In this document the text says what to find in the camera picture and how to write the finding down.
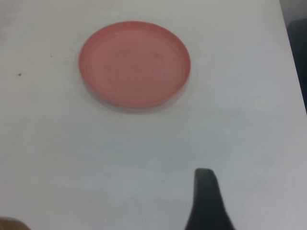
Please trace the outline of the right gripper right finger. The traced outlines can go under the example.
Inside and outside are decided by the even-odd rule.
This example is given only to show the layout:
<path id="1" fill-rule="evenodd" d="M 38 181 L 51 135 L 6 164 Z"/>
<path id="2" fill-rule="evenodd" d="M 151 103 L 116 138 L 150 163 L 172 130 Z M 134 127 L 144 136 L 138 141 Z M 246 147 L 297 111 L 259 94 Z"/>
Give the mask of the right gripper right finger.
<path id="1" fill-rule="evenodd" d="M 234 229 L 213 170 L 200 168 L 195 170 L 193 192 L 193 204 L 185 229 Z"/>

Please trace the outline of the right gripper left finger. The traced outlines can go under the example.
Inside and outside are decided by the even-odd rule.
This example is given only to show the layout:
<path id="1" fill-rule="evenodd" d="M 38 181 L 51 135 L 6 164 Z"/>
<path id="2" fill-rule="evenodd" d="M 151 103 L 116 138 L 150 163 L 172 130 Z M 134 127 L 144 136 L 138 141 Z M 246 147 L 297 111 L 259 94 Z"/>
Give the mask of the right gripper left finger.
<path id="1" fill-rule="evenodd" d="M 0 217 L 0 230 L 31 230 L 31 229 L 20 220 L 8 217 Z"/>

